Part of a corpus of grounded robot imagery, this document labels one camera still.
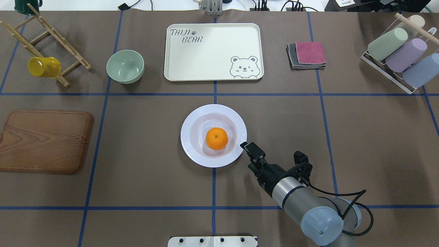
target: blue tape line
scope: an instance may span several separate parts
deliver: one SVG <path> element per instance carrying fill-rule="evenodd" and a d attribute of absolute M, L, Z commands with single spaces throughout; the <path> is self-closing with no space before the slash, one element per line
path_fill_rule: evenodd
<path fill-rule="evenodd" d="M 318 93 L 217 93 L 219 96 L 319 96 Z"/>
<path fill-rule="evenodd" d="M 217 98 L 218 98 L 218 92 L 217 92 L 217 88 L 216 88 L 216 80 L 213 81 L 213 103 L 217 104 Z"/>
<path fill-rule="evenodd" d="M 172 211 L 172 210 L 212 210 L 211 206 L 165 206 L 165 207 L 139 207 L 139 206 L 134 206 L 134 207 L 88 207 L 88 210 L 93 210 L 93 211 L 120 211 L 120 210 L 143 210 L 143 211 L 147 211 L 147 210 L 153 210 L 153 211 Z"/>
<path fill-rule="evenodd" d="M 322 93 L 323 96 L 424 96 L 424 94 Z"/>
<path fill-rule="evenodd" d="M 314 42 L 313 28 L 312 28 L 312 24 L 311 24 L 311 15 L 309 14 L 309 12 L 307 12 L 307 14 L 308 14 L 309 34 L 311 36 L 311 42 Z M 334 158 L 332 156 L 331 139 L 329 138 L 328 123 L 327 123 L 327 120 L 326 120 L 326 110 L 325 110 L 325 104 L 324 104 L 324 101 L 323 101 L 322 85 L 321 85 L 321 82 L 320 82 L 320 74 L 319 74 L 319 70 L 318 69 L 316 69 L 316 77 L 317 77 L 317 85 L 319 87 L 319 96 L 320 96 L 320 105 L 322 107 L 323 123 L 325 125 L 326 144 L 328 146 L 329 158 L 330 158 L 330 162 L 331 162 L 332 181 L 334 183 L 334 192 L 338 193 L 337 177 L 335 176 Z"/>
<path fill-rule="evenodd" d="M 115 41 L 115 44 L 114 44 L 113 54 L 116 53 L 116 51 L 117 51 L 117 44 L 119 42 L 119 35 L 120 35 L 120 27 L 122 25 L 122 17 L 123 17 L 123 11 L 120 12 L 119 25 L 118 25 L 118 28 L 117 28 L 116 41 Z M 84 229 L 85 229 L 85 223 L 86 223 L 86 220 L 87 220 L 88 205 L 90 203 L 91 188 L 92 188 L 92 185 L 93 185 L 94 171 L 95 171 L 95 168 L 96 168 L 97 155 L 98 155 L 98 152 L 99 152 L 99 145 L 100 145 L 100 142 L 101 142 L 102 127 L 104 125 L 105 111 L 107 109 L 107 102 L 108 102 L 108 95 L 109 95 L 109 92 L 110 92 L 110 85 L 111 85 L 111 77 L 108 77 L 107 90 L 105 92 L 104 106 L 102 108 L 101 123 L 99 124 L 99 132 L 97 134 L 96 148 L 95 148 L 95 151 L 94 151 L 93 164 L 92 164 L 91 173 L 90 173 L 90 181 L 89 181 L 89 184 L 88 184 L 87 198 L 86 198 L 85 209 L 84 209 L 84 214 L 83 214 L 83 221 L 82 221 L 82 224 L 81 224 L 81 231 L 79 232 L 78 247 L 82 246 L 82 240 L 83 240 L 83 237 L 84 237 Z"/>
<path fill-rule="evenodd" d="M 217 104 L 216 80 L 213 81 L 213 103 Z M 212 236 L 216 233 L 216 168 L 212 168 Z"/>
<path fill-rule="evenodd" d="M 216 210 L 282 210 L 279 206 L 217 206 Z"/>
<path fill-rule="evenodd" d="M 309 12 L 307 12 L 307 15 L 308 15 L 309 35 L 311 36 L 311 42 L 314 42 L 313 25 L 311 24 L 311 15 L 309 14 Z"/>
<path fill-rule="evenodd" d="M 439 136 L 438 123 L 436 121 L 435 114 L 433 113 L 433 108 L 432 108 L 432 105 L 430 104 L 430 100 L 428 99 L 427 90 L 425 89 L 425 86 L 422 86 L 422 89 L 424 90 L 424 97 L 425 97 L 425 100 L 427 101 L 428 110 L 430 111 L 430 114 L 432 116 L 433 124 L 435 125 L 435 128 L 436 128 L 436 133 Z"/>
<path fill-rule="evenodd" d="M 22 26 L 22 29 L 20 30 L 20 34 L 23 34 L 23 31 L 25 30 L 25 27 L 26 27 L 26 24 L 24 24 Z M 18 43 L 19 43 L 19 41 L 17 40 L 17 42 L 15 42 L 15 47 L 14 47 L 14 50 L 12 51 L 11 58 L 9 59 L 9 63 L 7 64 L 6 72 L 5 72 L 4 76 L 3 76 L 3 80 L 2 80 L 1 85 L 0 85 L 0 93 L 3 90 L 4 84 L 6 82 L 7 74 L 9 73 L 9 69 L 11 68 L 12 61 L 14 60 L 15 52 L 17 51 L 17 48 L 18 48 Z"/>
<path fill-rule="evenodd" d="M 109 93 L 109 96 L 214 96 L 213 93 Z"/>
<path fill-rule="evenodd" d="M 319 86 L 319 92 L 321 93 L 322 92 L 322 85 L 320 83 L 320 74 L 319 74 L 318 69 L 316 69 L 316 76 L 317 76 L 317 84 Z M 325 126 L 326 145 L 328 146 L 329 159 L 330 159 L 330 163 L 331 163 L 332 182 L 334 184 L 334 192 L 337 194 L 338 193 L 337 177 L 335 175 L 334 158 L 332 156 L 331 139 L 329 138 L 329 129 L 328 129 L 328 123 L 327 123 L 327 119 L 326 119 L 326 110 L 325 110 L 325 104 L 323 101 L 323 94 L 320 95 L 320 105 L 322 108 L 323 123 Z"/>
<path fill-rule="evenodd" d="M 212 236 L 216 232 L 216 168 L 212 168 Z"/>
<path fill-rule="evenodd" d="M 439 205 L 368 205 L 369 209 L 422 209 L 422 208 L 439 208 Z"/>
<path fill-rule="evenodd" d="M 1 93 L 2 96 L 105 96 L 105 93 Z"/>
<path fill-rule="evenodd" d="M 0 206 L 0 210 L 84 210 L 85 207 Z"/>

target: wooden drying rack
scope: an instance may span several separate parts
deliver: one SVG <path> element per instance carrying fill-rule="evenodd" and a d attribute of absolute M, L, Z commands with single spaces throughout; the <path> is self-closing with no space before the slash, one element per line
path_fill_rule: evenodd
<path fill-rule="evenodd" d="M 57 80 L 61 82 L 61 84 L 64 87 L 69 87 L 70 83 L 64 78 L 64 75 L 70 72 L 73 68 L 78 66 L 79 64 L 82 64 L 87 70 L 91 70 L 91 65 L 73 48 L 73 46 L 51 25 L 49 24 L 46 19 L 44 19 L 38 11 L 34 7 L 32 7 L 31 4 L 27 4 L 27 6 L 35 13 L 34 16 L 31 16 L 24 22 L 20 23 L 15 28 L 12 27 L 10 24 L 7 24 L 0 20 L 0 23 L 3 24 L 4 27 L 12 34 L 13 37 L 15 37 L 20 43 L 26 48 L 32 55 L 35 57 L 43 57 L 43 55 L 33 46 L 35 43 L 40 41 L 42 38 L 47 37 L 49 34 L 51 34 L 66 50 L 72 54 L 73 57 L 76 58 L 76 62 L 70 65 L 68 68 L 66 68 L 61 74 L 57 77 Z M 30 22 L 33 19 L 37 19 L 45 28 L 46 31 L 40 34 L 38 37 L 33 39 L 32 41 L 28 41 L 23 35 L 21 35 L 17 29 L 24 26 L 26 23 Z"/>
<path fill-rule="evenodd" d="M 427 31 L 423 30 L 422 28 L 416 26 L 413 22 L 411 22 L 409 19 L 403 17 L 402 14 L 400 13 L 396 13 L 395 14 L 395 18 L 399 19 L 400 21 L 404 22 L 405 24 L 407 24 L 407 26 L 413 28 L 414 30 L 416 30 L 418 33 L 422 34 L 422 36 L 428 38 L 429 41 L 437 44 L 439 46 L 439 40 L 436 39 L 433 35 L 431 35 L 430 33 L 428 33 Z"/>

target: metal mount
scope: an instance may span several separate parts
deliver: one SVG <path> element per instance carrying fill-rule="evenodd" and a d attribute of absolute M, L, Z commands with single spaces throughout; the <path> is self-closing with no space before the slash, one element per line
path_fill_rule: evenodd
<path fill-rule="evenodd" d="M 255 236 L 172 237 L 168 247 L 257 247 Z"/>
<path fill-rule="evenodd" d="M 385 63 L 381 63 L 380 61 L 375 60 L 373 57 L 369 55 L 369 51 L 366 51 L 361 59 L 372 66 L 374 69 L 379 71 L 393 83 L 395 83 L 398 87 L 403 89 L 406 93 L 412 94 L 416 91 L 417 87 L 412 87 L 405 82 L 405 80 L 399 76 L 396 72 L 392 71 Z"/>
<path fill-rule="evenodd" d="M 196 0 L 198 8 L 206 10 L 207 15 L 221 16 L 223 15 L 223 0 Z"/>

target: white bracket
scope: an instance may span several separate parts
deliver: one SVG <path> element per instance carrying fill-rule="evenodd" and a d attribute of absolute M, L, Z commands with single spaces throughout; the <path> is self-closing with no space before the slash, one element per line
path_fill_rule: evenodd
<path fill-rule="evenodd" d="M 258 247 L 255 236 L 172 237 L 168 247 Z"/>

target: green mug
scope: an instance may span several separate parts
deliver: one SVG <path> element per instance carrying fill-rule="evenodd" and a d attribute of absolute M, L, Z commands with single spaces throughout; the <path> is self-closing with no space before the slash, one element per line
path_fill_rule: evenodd
<path fill-rule="evenodd" d="M 43 0 L 15 0 L 15 11 L 18 13 L 22 13 L 23 15 L 36 15 L 27 4 L 31 4 L 34 9 L 39 13 L 41 7 L 43 5 Z"/>

